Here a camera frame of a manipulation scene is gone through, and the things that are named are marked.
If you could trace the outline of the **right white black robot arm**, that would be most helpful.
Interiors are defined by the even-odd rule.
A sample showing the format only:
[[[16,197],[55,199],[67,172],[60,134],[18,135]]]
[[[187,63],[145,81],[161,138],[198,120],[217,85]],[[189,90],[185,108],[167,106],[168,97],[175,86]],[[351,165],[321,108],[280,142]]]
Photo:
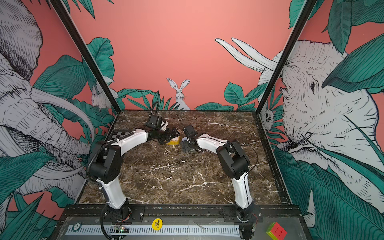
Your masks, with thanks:
[[[224,173],[232,181],[238,218],[245,221],[251,215],[254,200],[248,181],[250,160],[241,145],[208,134],[199,134],[191,125],[184,127],[183,132],[189,148],[207,150],[217,155]]]

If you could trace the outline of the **light blue small alarm clock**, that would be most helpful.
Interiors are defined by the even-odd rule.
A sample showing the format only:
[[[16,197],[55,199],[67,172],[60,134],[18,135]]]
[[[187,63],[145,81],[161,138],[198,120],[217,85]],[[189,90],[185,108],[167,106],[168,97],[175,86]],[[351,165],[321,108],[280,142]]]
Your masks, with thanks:
[[[182,141],[181,142],[181,147],[182,147],[182,152],[183,153],[188,153],[188,152],[191,152],[191,151],[194,150],[193,148],[190,147],[188,141]]]

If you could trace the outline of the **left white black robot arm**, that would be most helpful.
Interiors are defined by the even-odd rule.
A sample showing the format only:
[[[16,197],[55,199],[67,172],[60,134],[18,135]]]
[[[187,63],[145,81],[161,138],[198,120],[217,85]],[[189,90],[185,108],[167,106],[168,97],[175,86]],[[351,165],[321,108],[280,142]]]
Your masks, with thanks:
[[[163,145],[179,136],[176,128],[166,128],[164,131],[143,128],[113,140],[98,141],[88,161],[87,180],[103,191],[110,208],[121,209],[127,201],[118,178],[124,154],[151,140]]]

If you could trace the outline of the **yellow rectangular alarm clock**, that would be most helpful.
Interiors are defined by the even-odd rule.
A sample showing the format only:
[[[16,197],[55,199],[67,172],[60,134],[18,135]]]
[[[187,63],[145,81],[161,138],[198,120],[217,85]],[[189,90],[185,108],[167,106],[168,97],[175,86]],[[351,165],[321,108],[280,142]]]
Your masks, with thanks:
[[[176,146],[176,145],[179,145],[180,142],[181,142],[181,138],[180,136],[178,136],[178,137],[172,138],[168,143],[166,143],[166,145]]]

